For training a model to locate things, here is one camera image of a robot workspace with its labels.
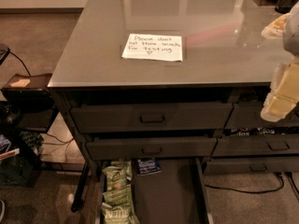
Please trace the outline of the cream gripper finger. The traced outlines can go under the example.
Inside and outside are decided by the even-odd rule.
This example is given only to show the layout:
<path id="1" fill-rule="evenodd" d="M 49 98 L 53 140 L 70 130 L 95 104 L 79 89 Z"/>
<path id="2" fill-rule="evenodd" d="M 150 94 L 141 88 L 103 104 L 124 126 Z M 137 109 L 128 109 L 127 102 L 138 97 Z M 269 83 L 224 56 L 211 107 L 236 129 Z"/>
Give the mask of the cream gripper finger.
<path id="1" fill-rule="evenodd" d="M 262 30 L 262 36 L 267 39 L 275 39 L 283 36 L 284 27 L 289 14 L 283 14 L 270 24 L 265 26 Z"/>
<path id="2" fill-rule="evenodd" d="M 270 92 L 261 111 L 269 122 L 285 119 L 299 103 L 299 62 L 280 64 L 272 76 Z"/>

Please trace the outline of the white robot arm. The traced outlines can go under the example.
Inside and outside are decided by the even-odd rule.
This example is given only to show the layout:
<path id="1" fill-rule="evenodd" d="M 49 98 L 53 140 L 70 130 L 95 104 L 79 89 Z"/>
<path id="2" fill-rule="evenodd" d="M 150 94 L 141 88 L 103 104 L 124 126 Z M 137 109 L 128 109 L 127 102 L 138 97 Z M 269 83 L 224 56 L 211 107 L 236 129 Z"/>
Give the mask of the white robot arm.
<path id="1" fill-rule="evenodd" d="M 276 68 L 261 111 L 262 119 L 278 122 L 299 103 L 299 2 L 264 27 L 262 36 L 268 39 L 281 37 L 283 48 L 293 56 L 289 64 L 280 64 Z"/>

